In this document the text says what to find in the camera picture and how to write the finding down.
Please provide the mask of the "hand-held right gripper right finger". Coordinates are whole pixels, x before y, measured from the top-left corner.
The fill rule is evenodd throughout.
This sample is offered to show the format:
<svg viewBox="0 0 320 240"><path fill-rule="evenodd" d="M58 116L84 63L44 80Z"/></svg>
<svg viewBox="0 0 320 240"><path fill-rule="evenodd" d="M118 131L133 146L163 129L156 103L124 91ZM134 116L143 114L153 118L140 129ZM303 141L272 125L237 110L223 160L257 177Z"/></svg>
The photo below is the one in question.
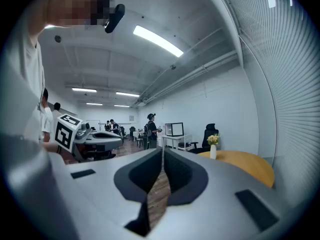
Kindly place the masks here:
<svg viewBox="0 0 320 240"><path fill-rule="evenodd" d="M166 149L164 170L171 194L151 240L278 240L302 215L301 205L222 161Z"/></svg>

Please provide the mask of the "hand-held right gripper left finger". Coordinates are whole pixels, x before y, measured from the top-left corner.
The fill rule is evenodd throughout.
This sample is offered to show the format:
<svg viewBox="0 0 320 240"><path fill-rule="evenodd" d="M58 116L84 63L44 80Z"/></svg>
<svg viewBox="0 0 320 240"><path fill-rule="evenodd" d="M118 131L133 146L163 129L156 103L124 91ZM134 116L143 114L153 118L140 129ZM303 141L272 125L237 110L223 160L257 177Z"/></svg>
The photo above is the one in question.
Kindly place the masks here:
<svg viewBox="0 0 320 240"><path fill-rule="evenodd" d="M49 161L79 239L147 238L148 192L162 169L160 149L69 165L50 153Z"/></svg>

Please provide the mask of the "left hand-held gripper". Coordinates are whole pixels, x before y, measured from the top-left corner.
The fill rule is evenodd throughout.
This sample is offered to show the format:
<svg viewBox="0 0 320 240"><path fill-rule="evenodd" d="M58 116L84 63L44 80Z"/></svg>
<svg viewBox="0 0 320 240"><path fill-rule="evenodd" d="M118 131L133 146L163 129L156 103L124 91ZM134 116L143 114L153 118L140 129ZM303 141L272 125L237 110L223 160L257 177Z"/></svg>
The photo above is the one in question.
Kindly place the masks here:
<svg viewBox="0 0 320 240"><path fill-rule="evenodd" d="M115 158L116 154L113 150L123 145L123 140L118 134L109 131L93 131L88 122L69 114L57 118L54 140L62 149L70 152L78 162Z"/></svg>

